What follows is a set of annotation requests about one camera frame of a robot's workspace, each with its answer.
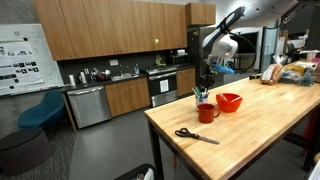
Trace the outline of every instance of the stove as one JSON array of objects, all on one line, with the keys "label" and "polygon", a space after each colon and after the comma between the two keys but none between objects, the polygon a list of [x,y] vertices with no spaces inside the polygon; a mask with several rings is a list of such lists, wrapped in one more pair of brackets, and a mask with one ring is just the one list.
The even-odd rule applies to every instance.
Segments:
[{"label": "stove", "polygon": [[145,73],[148,75],[163,74],[163,73],[167,73],[167,72],[173,72],[176,70],[177,70],[177,68],[174,66],[147,66],[147,67],[140,69],[140,71],[142,73]]},{"label": "stove", "polygon": [[141,73],[148,75],[152,107],[177,100],[177,68],[174,66],[147,66]]}]

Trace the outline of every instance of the lower cabinet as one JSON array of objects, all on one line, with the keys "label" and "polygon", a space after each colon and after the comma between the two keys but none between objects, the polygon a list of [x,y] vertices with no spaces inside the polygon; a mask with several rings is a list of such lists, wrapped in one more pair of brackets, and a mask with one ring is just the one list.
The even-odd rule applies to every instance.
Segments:
[{"label": "lower cabinet", "polygon": [[105,90],[113,117],[150,106],[147,78],[106,85]]},{"label": "lower cabinet", "polygon": [[196,86],[195,68],[177,71],[178,96],[192,93]]}]

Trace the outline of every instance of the dishwasher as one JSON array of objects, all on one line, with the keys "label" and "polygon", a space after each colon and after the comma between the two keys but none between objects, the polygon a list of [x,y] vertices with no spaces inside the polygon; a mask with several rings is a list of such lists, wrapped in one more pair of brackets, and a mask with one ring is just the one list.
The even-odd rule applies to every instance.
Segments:
[{"label": "dishwasher", "polygon": [[79,128],[111,119],[103,86],[69,91],[68,97]]}]

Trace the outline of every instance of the cabinet door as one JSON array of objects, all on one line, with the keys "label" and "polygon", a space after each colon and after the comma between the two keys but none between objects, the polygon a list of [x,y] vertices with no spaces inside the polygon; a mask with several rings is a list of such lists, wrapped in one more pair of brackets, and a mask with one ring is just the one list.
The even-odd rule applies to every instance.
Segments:
[{"label": "cabinet door", "polygon": [[77,58],[95,56],[81,0],[60,0],[69,36]]},{"label": "cabinet door", "polygon": [[108,88],[106,94],[112,117],[132,111],[128,86]]},{"label": "cabinet door", "polygon": [[176,4],[165,4],[164,12],[167,47],[172,49],[187,47],[185,6]]},{"label": "cabinet door", "polygon": [[204,5],[205,24],[212,25],[216,23],[216,6],[213,4]]},{"label": "cabinet door", "polygon": [[132,110],[150,105],[150,96],[147,81],[130,85],[130,99]]},{"label": "cabinet door", "polygon": [[118,52],[138,52],[133,13],[129,0],[109,0]]},{"label": "cabinet door", "polygon": [[149,5],[147,2],[132,1],[134,28],[136,32],[137,48],[139,52],[151,51],[151,26]]},{"label": "cabinet door", "polygon": [[82,0],[96,56],[117,54],[108,0]]},{"label": "cabinet door", "polygon": [[187,25],[201,25],[204,23],[204,6],[199,3],[187,4]]},{"label": "cabinet door", "polygon": [[34,0],[54,60],[74,58],[73,47],[59,0]]},{"label": "cabinet door", "polygon": [[196,69],[188,69],[186,71],[186,81],[188,82],[188,87],[186,89],[187,93],[192,93],[192,88],[196,87]]},{"label": "cabinet door", "polygon": [[187,81],[186,81],[186,71],[178,71],[177,72],[177,91],[178,96],[185,95],[187,93]]},{"label": "cabinet door", "polygon": [[153,49],[167,49],[163,4],[149,3],[149,15]]}]

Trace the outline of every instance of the butcher block tabletop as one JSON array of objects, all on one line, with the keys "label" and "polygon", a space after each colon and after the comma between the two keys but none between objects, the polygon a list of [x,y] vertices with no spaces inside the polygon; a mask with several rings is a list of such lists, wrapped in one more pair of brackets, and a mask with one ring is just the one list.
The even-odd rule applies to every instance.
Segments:
[{"label": "butcher block tabletop", "polygon": [[[145,111],[148,121],[204,179],[228,179],[320,104],[319,83],[272,86],[245,78],[209,92],[208,103],[215,106],[219,92],[239,94],[243,101],[236,112],[220,112],[210,124],[199,122],[194,95]],[[174,132],[182,127],[220,144],[178,137]]]}]

